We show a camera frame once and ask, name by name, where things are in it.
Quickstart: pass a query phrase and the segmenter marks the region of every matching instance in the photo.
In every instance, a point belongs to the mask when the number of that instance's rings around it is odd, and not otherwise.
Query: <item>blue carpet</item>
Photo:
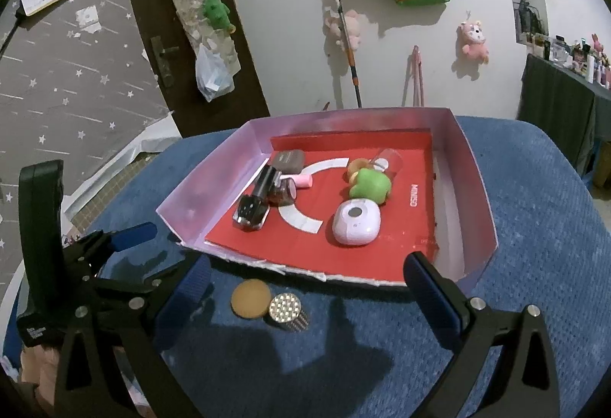
[[[545,313],[557,361],[561,417],[583,407],[611,362],[611,237],[589,193],[538,128],[459,117],[482,171],[499,249],[473,291],[495,308]],[[117,253],[107,273],[141,279],[181,257],[155,215],[167,194],[230,131],[181,140],[134,179],[93,229],[154,221],[155,241]],[[214,260],[213,289],[164,357],[207,418],[407,417],[450,359],[405,293],[281,278]],[[291,334],[231,312],[231,292],[256,276],[297,293],[310,328]],[[474,412],[498,351],[461,416]]]

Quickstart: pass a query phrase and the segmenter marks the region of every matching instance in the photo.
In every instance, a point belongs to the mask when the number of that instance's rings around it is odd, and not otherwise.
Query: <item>pink bunny toy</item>
[[[460,30],[466,44],[462,47],[462,52],[470,60],[482,61],[488,64],[489,54],[488,48],[484,44],[486,38],[482,31],[482,23],[477,21],[475,23],[462,22],[460,24]]]
[[[594,41],[594,44],[592,45],[594,50],[598,51],[598,53],[602,53],[605,47],[598,42],[598,36],[596,34],[592,34],[592,40]]]

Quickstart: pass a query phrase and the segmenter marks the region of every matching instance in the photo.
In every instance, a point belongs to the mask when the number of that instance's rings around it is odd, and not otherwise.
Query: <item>green toy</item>
[[[356,184],[350,189],[350,198],[364,197],[381,205],[386,201],[391,188],[390,178],[385,174],[377,170],[361,168],[356,175]]]
[[[235,32],[235,26],[229,21],[230,10],[221,0],[204,1],[202,11],[215,30],[224,29],[230,34]]]

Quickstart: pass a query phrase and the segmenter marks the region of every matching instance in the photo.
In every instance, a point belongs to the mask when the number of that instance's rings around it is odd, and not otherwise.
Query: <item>white round device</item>
[[[335,212],[333,235],[346,246],[364,246],[380,232],[380,208],[371,199],[351,199]]]

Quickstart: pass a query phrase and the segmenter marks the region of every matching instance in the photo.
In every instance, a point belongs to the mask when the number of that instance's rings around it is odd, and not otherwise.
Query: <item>black clamp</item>
[[[411,253],[403,277],[433,333],[454,356],[412,418],[454,418],[469,397],[493,346],[502,346],[494,374],[472,418],[557,418],[560,396],[543,313],[521,313],[467,299],[421,252]]]
[[[123,347],[158,418],[201,418],[160,356],[171,347],[210,283],[210,260],[184,259],[129,284],[99,277],[115,252],[157,234],[145,223],[116,233],[94,232],[62,249],[61,161],[24,168],[19,217],[26,276],[17,328],[26,346],[61,347],[54,412],[61,418],[137,418],[114,347]]]

